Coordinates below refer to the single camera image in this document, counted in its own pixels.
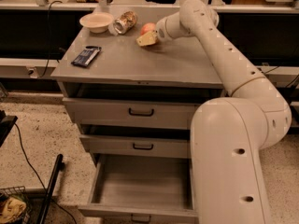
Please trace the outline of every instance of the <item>speckled floor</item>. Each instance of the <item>speckled floor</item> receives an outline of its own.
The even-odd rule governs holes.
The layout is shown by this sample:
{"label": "speckled floor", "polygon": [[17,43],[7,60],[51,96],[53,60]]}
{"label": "speckled floor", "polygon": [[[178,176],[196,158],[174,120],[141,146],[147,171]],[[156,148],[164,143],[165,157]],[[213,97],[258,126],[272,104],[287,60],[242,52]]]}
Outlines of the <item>speckled floor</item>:
{"label": "speckled floor", "polygon": [[[64,155],[65,169],[59,174],[55,199],[78,224],[99,224],[99,218],[86,218],[77,209],[86,204],[95,167],[78,139],[78,129],[65,112],[62,98],[11,93],[0,110],[18,117],[23,146],[43,182],[48,184],[58,154]],[[274,224],[299,223],[299,135],[288,135],[279,144],[261,151],[264,180]],[[0,188],[24,185],[41,188],[21,151],[14,127],[0,148]],[[105,223],[123,223],[106,220]],[[51,205],[46,223],[74,223]]]}

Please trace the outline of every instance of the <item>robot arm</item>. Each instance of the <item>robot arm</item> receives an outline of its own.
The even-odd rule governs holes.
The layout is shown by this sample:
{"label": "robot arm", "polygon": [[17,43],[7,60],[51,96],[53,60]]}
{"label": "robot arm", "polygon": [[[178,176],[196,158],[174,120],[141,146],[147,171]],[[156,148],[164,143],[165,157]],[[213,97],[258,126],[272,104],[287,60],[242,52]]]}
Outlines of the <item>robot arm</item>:
{"label": "robot arm", "polygon": [[272,83],[216,28],[217,13],[187,0],[156,25],[161,41],[196,36],[230,98],[201,105],[191,127],[196,209],[201,224],[269,224],[259,150],[291,126],[291,110]]}

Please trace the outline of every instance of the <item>drawer front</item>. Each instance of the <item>drawer front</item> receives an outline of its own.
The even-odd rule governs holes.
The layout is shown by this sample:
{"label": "drawer front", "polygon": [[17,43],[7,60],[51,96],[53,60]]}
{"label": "drawer front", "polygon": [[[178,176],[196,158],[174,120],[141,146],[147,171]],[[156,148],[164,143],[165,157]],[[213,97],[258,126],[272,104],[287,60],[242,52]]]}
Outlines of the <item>drawer front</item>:
{"label": "drawer front", "polygon": [[186,130],[197,105],[64,99],[73,122],[80,124]]}
{"label": "drawer front", "polygon": [[187,140],[129,138],[81,135],[80,140],[87,152],[152,157],[186,158],[190,154]]}
{"label": "drawer front", "polygon": [[189,160],[101,155],[86,217],[195,223]]}

